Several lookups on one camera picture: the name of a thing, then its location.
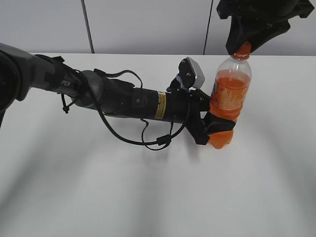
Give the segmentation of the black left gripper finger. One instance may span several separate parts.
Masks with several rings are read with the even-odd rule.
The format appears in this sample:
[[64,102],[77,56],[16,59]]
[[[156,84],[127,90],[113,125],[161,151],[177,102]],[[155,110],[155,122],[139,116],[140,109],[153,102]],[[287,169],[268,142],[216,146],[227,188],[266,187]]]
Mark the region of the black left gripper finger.
[[204,131],[207,135],[218,132],[231,131],[236,124],[233,120],[220,118],[213,115],[212,113],[207,113],[203,118],[203,122]]

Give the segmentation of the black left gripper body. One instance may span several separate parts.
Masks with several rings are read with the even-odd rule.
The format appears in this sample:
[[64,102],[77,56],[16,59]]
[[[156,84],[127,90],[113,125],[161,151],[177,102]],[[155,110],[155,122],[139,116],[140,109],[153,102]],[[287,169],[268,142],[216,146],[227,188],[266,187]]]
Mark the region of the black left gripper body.
[[205,132],[205,122],[201,112],[209,112],[210,96],[202,90],[183,90],[168,88],[166,92],[166,110],[164,118],[174,123],[180,123],[180,128],[171,135],[178,136],[186,129],[197,145],[206,145],[209,135]]

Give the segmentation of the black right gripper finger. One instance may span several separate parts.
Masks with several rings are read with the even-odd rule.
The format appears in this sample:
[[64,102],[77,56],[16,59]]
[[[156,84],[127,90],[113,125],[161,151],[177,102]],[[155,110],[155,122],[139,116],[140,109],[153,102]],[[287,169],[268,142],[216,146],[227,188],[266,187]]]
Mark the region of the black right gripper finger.
[[237,52],[247,41],[249,36],[249,23],[243,16],[232,16],[226,50],[229,55]]
[[248,38],[247,41],[251,44],[251,53],[256,51],[259,47],[271,39],[286,33],[289,29],[290,24],[287,20],[273,24],[266,24]]

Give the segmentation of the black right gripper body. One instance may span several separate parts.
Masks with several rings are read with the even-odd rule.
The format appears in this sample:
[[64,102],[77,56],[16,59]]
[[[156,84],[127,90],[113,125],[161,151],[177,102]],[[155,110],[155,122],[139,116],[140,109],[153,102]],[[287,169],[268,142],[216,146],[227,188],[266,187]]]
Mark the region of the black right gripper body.
[[221,0],[216,8],[220,19],[231,17],[240,27],[289,25],[290,19],[305,19],[314,9],[310,0]]

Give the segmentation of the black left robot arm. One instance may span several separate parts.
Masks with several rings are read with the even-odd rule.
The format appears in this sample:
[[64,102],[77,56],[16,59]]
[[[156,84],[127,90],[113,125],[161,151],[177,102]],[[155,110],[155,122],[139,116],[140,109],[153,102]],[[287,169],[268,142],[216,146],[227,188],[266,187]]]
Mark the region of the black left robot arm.
[[210,112],[209,96],[201,90],[204,75],[198,63],[185,58],[167,91],[136,87],[119,79],[120,73],[102,70],[75,70],[64,59],[32,55],[18,48],[0,46],[0,113],[14,101],[26,98],[31,88],[71,98],[71,104],[96,110],[107,117],[135,118],[143,122],[160,120],[179,123],[199,145],[207,144],[211,134],[232,131],[235,122]]

